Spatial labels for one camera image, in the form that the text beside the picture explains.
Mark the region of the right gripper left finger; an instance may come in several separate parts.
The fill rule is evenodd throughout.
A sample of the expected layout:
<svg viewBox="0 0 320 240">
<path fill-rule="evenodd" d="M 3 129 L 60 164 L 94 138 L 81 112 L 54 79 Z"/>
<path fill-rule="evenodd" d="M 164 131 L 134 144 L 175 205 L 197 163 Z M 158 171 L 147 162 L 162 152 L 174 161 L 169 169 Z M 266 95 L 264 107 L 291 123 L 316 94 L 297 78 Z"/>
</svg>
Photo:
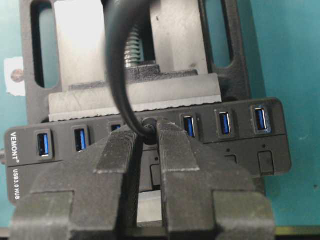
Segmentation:
<svg viewBox="0 0 320 240">
<path fill-rule="evenodd" d="M 12 240 L 120 240 L 137 225 L 140 137 L 127 126 L 43 171 L 16 206 Z"/>
</svg>

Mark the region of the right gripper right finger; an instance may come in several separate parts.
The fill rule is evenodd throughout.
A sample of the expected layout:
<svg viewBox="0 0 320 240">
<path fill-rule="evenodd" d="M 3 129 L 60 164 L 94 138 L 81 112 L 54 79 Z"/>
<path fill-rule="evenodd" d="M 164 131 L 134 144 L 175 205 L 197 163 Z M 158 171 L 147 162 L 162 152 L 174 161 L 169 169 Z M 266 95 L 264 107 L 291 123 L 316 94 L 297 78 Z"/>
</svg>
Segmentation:
<svg viewBox="0 0 320 240">
<path fill-rule="evenodd" d="M 273 240 L 270 201 L 251 174 L 176 124 L 157 122 L 162 213 L 170 240 Z"/>
</svg>

